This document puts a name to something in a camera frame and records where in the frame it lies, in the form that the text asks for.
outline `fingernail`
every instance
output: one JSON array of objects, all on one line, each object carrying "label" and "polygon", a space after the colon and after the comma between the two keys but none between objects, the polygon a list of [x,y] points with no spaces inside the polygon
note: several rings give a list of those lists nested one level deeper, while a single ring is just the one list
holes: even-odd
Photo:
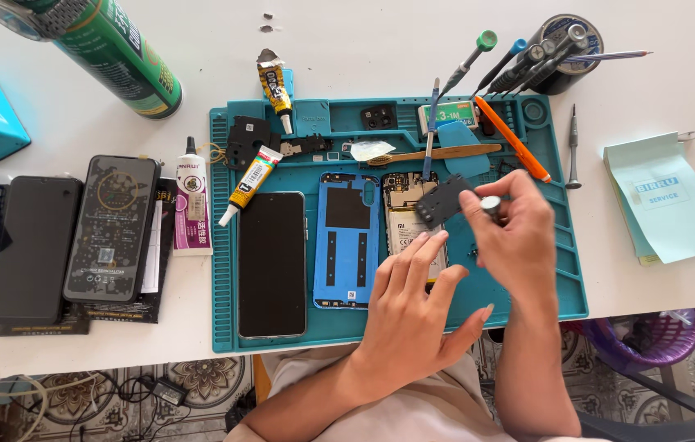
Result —
[{"label": "fingernail", "polygon": [[481,320],[486,322],[487,319],[490,318],[490,315],[492,315],[493,310],[494,310],[494,304],[488,305],[487,308],[484,309],[484,313],[481,315]]}]

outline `purple basket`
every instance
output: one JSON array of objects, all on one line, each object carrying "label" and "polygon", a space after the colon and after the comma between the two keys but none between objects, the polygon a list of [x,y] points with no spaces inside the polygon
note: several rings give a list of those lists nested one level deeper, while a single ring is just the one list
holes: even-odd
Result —
[{"label": "purple basket", "polygon": [[691,311],[694,316],[691,326],[669,316],[646,319],[652,330],[653,345],[642,354],[618,340],[609,318],[582,321],[582,332],[598,350],[598,357],[620,373],[667,367],[694,351],[695,308]]}]

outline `blue phone back cover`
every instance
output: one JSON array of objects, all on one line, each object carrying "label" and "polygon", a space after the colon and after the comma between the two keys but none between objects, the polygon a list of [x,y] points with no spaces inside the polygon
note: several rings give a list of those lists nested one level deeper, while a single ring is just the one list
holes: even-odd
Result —
[{"label": "blue phone back cover", "polygon": [[377,270],[381,198],[376,176],[337,172],[320,176],[315,306],[368,307]]}]

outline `teal silicone mat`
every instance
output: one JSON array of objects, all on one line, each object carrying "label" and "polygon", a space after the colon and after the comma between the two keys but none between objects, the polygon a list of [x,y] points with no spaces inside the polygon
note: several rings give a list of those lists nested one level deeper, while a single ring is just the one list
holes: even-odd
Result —
[{"label": "teal silicone mat", "polygon": [[[320,133],[334,142],[333,152],[340,152],[342,143],[383,139],[396,147],[394,153],[418,152],[425,148],[426,137],[422,137],[417,121],[417,109],[429,103],[428,97],[389,97],[345,100],[295,100],[293,75],[285,69],[285,85],[290,84],[293,98],[293,135],[286,138],[303,137]],[[467,97],[444,97],[444,101],[463,101]],[[387,131],[364,131],[359,113],[362,109],[378,105],[390,105],[397,118],[397,128]],[[509,126],[519,139],[536,156],[552,176],[552,182],[537,182],[539,189],[555,211],[555,237],[557,241],[557,295],[560,301],[560,319],[584,318],[588,315],[585,287],[576,248],[574,230],[571,226],[569,200],[566,196],[565,179],[560,168],[560,158],[549,112],[549,99],[542,95],[519,95],[514,98],[490,100],[500,116],[505,116]],[[228,101],[226,107],[213,108],[210,112],[212,142],[226,146],[227,131],[233,125],[233,117],[248,115],[271,121],[271,129],[284,133],[279,118],[273,113],[268,100]],[[500,143],[503,149],[490,153],[493,168],[489,173],[475,176],[470,181],[475,185],[491,183],[508,173],[512,167],[522,167],[514,151],[498,133],[493,137],[475,131],[480,142]],[[307,269],[310,287],[307,294],[307,332],[303,336],[274,339],[242,339],[237,333],[237,222],[233,219],[227,227],[213,226],[213,349],[214,352],[256,352],[258,350],[284,349],[309,345],[335,344],[359,341],[364,333],[366,311],[320,309],[312,304],[315,256],[315,226],[318,214],[318,178],[326,171],[344,171],[382,175],[389,172],[420,171],[421,161],[400,161],[380,170],[359,169],[354,160],[313,161],[312,154],[285,158],[277,170],[266,179],[261,192],[297,190],[306,198],[309,239],[307,241]],[[432,170],[441,181],[450,175],[442,160],[432,161]],[[227,198],[233,192],[243,172],[234,172],[223,165],[212,165],[212,219],[219,219],[227,206]],[[385,218],[381,216],[380,262],[388,255],[386,248]],[[447,320],[451,331],[476,309],[495,304],[487,321],[487,327],[503,326],[509,319],[510,297],[482,268],[476,267],[471,255],[476,247],[475,239],[465,217],[461,214],[446,222],[449,231],[447,242],[450,264],[461,264],[470,270],[470,276],[460,282],[454,294]],[[274,282],[269,282],[269,290]]]}]

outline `t-7000 glue tube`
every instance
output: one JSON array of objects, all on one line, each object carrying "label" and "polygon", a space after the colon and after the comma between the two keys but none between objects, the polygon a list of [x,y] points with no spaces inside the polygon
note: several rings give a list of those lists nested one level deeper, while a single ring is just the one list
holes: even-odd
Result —
[{"label": "t-7000 glue tube", "polygon": [[244,173],[238,186],[236,186],[236,189],[230,196],[228,200],[230,204],[227,206],[225,214],[219,220],[220,226],[226,226],[230,218],[233,218],[233,215],[238,212],[238,209],[247,206],[249,200],[255,195],[257,189],[263,184],[266,177],[271,174],[271,171],[274,170],[274,167],[277,166],[280,160],[282,160],[281,153],[274,152],[266,146],[260,148],[252,164],[249,165],[249,169]]}]

